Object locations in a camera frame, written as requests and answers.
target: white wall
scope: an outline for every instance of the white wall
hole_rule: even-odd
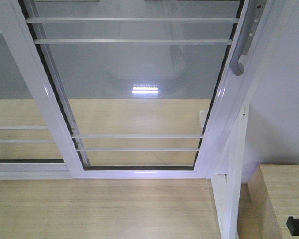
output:
[[[299,0],[250,105],[243,181],[264,163],[299,163]]]

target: glass door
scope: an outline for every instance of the glass door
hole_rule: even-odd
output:
[[[84,170],[193,170],[239,1],[20,1]]]

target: glass panel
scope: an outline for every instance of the glass panel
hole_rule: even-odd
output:
[[[156,85],[159,99],[211,99],[226,45],[51,45],[70,99],[128,99]]]
[[[187,166],[196,152],[88,152],[91,166]]]
[[[0,35],[0,160],[58,158],[59,150]]]
[[[227,43],[210,43],[227,41],[233,23],[211,24],[201,20],[193,23],[185,22],[184,18],[235,18],[239,1],[107,0],[35,4],[40,17],[106,18],[41,25],[46,38],[63,41],[48,48],[81,134],[202,133],[199,111],[209,109],[227,50]],[[69,39],[104,42],[66,44]],[[110,43],[108,39],[131,42]],[[197,148],[200,139],[83,141],[85,148]],[[192,166],[196,152],[87,152],[87,155],[91,166]]]
[[[235,17],[239,1],[36,2],[41,17]]]

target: white aluminum frame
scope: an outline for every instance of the white aluminum frame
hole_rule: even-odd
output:
[[[268,0],[259,28],[264,26],[273,2]],[[259,65],[257,61],[253,64],[245,64],[245,73],[240,77],[234,76],[229,69],[229,62],[237,44],[248,3],[249,1],[246,0],[242,9],[242,17],[239,19],[232,41],[209,123],[205,129],[202,147],[192,171],[84,171],[17,0],[0,1],[0,30],[73,178],[211,178],[219,164],[221,149],[225,145]],[[280,6],[284,3],[285,1],[275,2]],[[270,26],[267,31],[273,29],[274,27]],[[254,55],[258,42],[264,46],[268,44],[268,36],[262,38],[260,36],[261,32],[256,32],[248,54],[249,60],[254,57],[259,59],[264,54],[260,51]]]
[[[238,22],[237,33],[240,32],[245,11],[246,5]],[[204,151],[202,149],[199,152],[194,170],[84,171],[17,0],[0,0],[0,30],[73,178],[204,178],[206,176],[204,165],[201,163],[201,155],[202,151]],[[233,46],[237,44],[236,37],[233,39],[232,44]],[[229,52],[225,71],[228,71],[228,64],[233,54],[233,49]],[[221,81],[225,82],[223,85],[228,84],[224,77],[222,77]],[[218,94],[214,108],[217,108],[217,105],[220,104],[219,98],[222,98],[222,96]],[[234,104],[234,101],[230,101],[227,105],[230,104]],[[210,132],[210,128],[213,127],[211,121],[206,131]],[[208,142],[206,136],[204,136],[203,141]]]

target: wooden floor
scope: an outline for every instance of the wooden floor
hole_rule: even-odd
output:
[[[0,181],[0,239],[219,239],[210,181]]]

